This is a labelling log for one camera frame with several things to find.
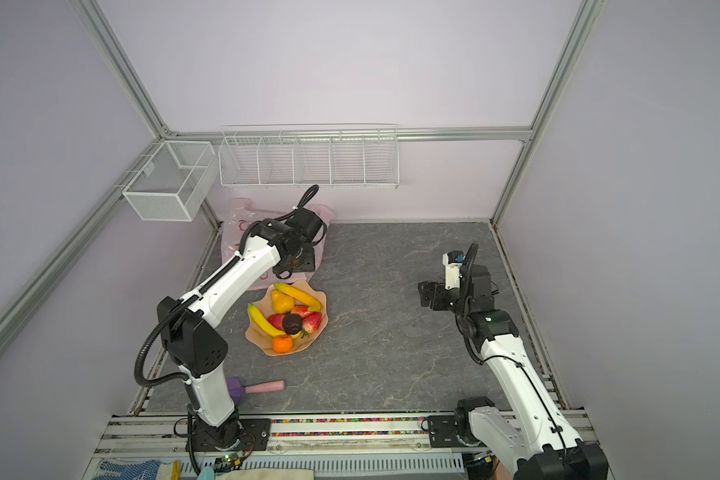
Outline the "yellow banana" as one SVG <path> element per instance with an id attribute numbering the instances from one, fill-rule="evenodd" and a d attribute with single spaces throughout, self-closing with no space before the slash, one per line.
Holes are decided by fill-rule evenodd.
<path id="1" fill-rule="evenodd" d="M 269 335 L 270 337 L 277 337 L 281 335 L 285 335 L 285 332 L 275 328 L 268 320 L 267 318 L 262 314 L 262 312 L 258 309 L 258 307 L 254 304 L 249 304 L 247 307 L 247 312 L 250 317 L 250 319 L 254 322 L 255 325 L 258 326 L 258 328 L 264 332 L 265 334 Z"/>
<path id="2" fill-rule="evenodd" d="M 301 302 L 310 312 L 321 312 L 323 309 L 322 303 L 316 297 L 292 285 L 286 283 L 275 283 L 274 288 L 279 292 L 292 297 L 294 300 Z"/>

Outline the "red strawberry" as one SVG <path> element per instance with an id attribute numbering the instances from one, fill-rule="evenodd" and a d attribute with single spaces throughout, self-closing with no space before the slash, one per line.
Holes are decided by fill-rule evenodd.
<path id="1" fill-rule="evenodd" d="M 305 305 L 295 305 L 291 311 L 291 314 L 299 315 L 301 318 L 305 318 L 312 314 L 312 311 L 309 310 L 309 308 Z"/>
<path id="2" fill-rule="evenodd" d="M 277 330 L 283 331 L 284 314 L 273 314 L 267 318 L 268 322 Z"/>
<path id="3" fill-rule="evenodd" d="M 322 322 L 321 312 L 312 312 L 303 318 L 302 330 L 305 335 L 312 335 L 318 332 Z"/>

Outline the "pink plastic bag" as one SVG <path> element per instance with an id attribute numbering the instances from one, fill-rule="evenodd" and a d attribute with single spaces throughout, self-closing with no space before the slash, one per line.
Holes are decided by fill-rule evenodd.
<path id="1" fill-rule="evenodd" d="M 327 235 L 327 229 L 330 226 L 331 221 L 334 219 L 335 212 L 323 204 L 310 203 L 306 208 L 314 211 L 326 224 L 325 229 L 321 230 L 320 234 L 317 235 L 316 240 L 320 238 L 321 235 L 324 235 L 325 237 L 325 235 Z M 251 223 L 265 218 L 275 218 L 283 214 L 284 212 L 256 209 L 253 207 L 252 200 L 248 198 L 233 199 L 222 229 L 220 247 L 222 264 L 226 263 L 237 251 L 241 237 Z M 316 268 L 319 267 L 322 262 L 326 240 L 327 237 L 323 238 L 320 243 L 314 247 Z M 292 283 L 297 280 L 308 281 L 314 273 L 315 272 L 296 272 L 285 281 L 287 283 Z M 248 291 L 266 290 L 270 285 L 280 281 L 282 280 L 276 278 L 270 269 L 260 275 L 260 277 L 248 288 Z"/>

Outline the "dark purple plum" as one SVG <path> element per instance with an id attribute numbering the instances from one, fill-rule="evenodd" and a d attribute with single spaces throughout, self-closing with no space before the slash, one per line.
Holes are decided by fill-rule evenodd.
<path id="1" fill-rule="evenodd" d="M 303 331 L 303 318 L 299 314 L 289 313 L 283 317 L 282 330 L 291 336 L 298 336 Z"/>

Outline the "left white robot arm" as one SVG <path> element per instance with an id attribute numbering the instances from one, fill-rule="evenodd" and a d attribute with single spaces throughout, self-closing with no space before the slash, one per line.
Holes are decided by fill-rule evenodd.
<path id="1" fill-rule="evenodd" d="M 230 451 L 243 435 L 223 367 L 228 343 L 218 325 L 266 271 L 313 271 L 316 261 L 308 254 L 324 230 L 324 222 L 313 214 L 256 221 L 245 230 L 238 251 L 208 279 L 178 299 L 166 297 L 159 303 L 157 325 L 136 355 L 134 379 L 144 388 L 182 382 L 189 398 L 188 429 L 198 428 L 210 449 Z M 146 357 L 156 341 L 178 370 L 148 379 Z"/>

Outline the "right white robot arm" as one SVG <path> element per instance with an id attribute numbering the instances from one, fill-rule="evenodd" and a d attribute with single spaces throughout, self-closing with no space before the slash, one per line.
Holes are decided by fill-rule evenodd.
<path id="1" fill-rule="evenodd" d="M 443 255 L 444 279 L 418 285 L 420 302 L 454 316 L 471 360 L 488 367 L 519 425 L 513 427 L 489 398 L 471 397 L 454 410 L 457 440 L 487 448 L 514 479 L 605 479 L 608 460 L 585 441 L 538 376 L 511 316 L 496 307 L 489 270 L 476 262 L 478 243 Z"/>

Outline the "yellow pear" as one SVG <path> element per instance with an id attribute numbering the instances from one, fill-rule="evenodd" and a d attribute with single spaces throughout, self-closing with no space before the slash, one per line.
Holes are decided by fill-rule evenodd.
<path id="1" fill-rule="evenodd" d="M 295 307 L 295 299 L 291 296 L 274 289 L 270 295 L 272 309 L 275 314 L 288 314 Z"/>

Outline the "orange tangerine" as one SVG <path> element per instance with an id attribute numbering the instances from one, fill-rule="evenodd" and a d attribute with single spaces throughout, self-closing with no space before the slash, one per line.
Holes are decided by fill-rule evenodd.
<path id="1" fill-rule="evenodd" d="M 275 354 L 286 354 L 293 350 L 294 339 L 288 335 L 278 335 L 272 338 L 272 350 Z"/>

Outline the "peach wavy fruit plate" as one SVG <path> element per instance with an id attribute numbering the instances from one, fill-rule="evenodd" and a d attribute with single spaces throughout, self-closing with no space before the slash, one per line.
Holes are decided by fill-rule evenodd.
<path id="1" fill-rule="evenodd" d="M 322 291 L 314 290 L 308 282 L 303 280 L 293 282 L 292 285 L 295 288 L 310 294 L 312 297 L 320 301 L 320 303 L 322 304 L 321 321 L 318 325 L 318 328 L 314 332 L 308 333 L 306 336 L 302 335 L 298 338 L 295 338 L 293 340 L 293 348 L 289 352 L 276 352 L 272 348 L 273 337 L 266 333 L 264 330 L 262 330 L 260 326 L 256 323 L 256 321 L 251 317 L 251 315 L 248 315 L 249 325 L 245 332 L 245 338 L 250 343 L 255 345 L 259 350 L 261 350 L 265 355 L 270 357 L 292 355 L 306 350 L 311 346 L 312 343 L 314 343 L 319 338 L 319 336 L 325 330 L 329 322 L 327 314 L 326 294 Z"/>

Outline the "small white mesh basket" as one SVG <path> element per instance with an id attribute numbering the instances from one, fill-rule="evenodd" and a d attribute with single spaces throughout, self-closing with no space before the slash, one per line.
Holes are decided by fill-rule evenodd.
<path id="1" fill-rule="evenodd" d="M 218 175 L 211 143 L 163 141 L 126 184 L 123 195 L 143 221 L 191 222 Z"/>

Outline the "purple pink scoop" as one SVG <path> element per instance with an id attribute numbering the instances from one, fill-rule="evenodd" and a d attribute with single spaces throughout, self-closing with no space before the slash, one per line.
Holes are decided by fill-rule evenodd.
<path id="1" fill-rule="evenodd" d="M 286 388 L 284 380 L 243 385 L 242 382 L 235 377 L 227 378 L 226 385 L 229 395 L 235 403 L 239 403 L 246 395 L 279 392 Z"/>

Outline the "blue white cloth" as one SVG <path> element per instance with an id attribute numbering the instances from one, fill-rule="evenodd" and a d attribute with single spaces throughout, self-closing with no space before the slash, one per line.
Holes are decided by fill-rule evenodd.
<path id="1" fill-rule="evenodd" d="M 158 460 L 144 462 L 102 461 L 94 479 L 102 480 L 156 480 L 163 464 Z"/>

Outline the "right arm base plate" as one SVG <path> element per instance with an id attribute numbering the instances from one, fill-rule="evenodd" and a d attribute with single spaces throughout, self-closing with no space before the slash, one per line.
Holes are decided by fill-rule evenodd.
<path id="1" fill-rule="evenodd" d="M 433 448 L 472 447 L 474 444 L 466 429 L 465 421 L 455 413 L 428 416 L 422 421 L 421 426 Z"/>

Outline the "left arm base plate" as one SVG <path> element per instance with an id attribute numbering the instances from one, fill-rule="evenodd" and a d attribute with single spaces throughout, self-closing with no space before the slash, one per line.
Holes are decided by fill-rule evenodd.
<path id="1" fill-rule="evenodd" d="M 231 419 L 213 427 L 194 418 L 185 450 L 204 452 L 263 451 L 270 438 L 271 421 L 265 418 Z"/>

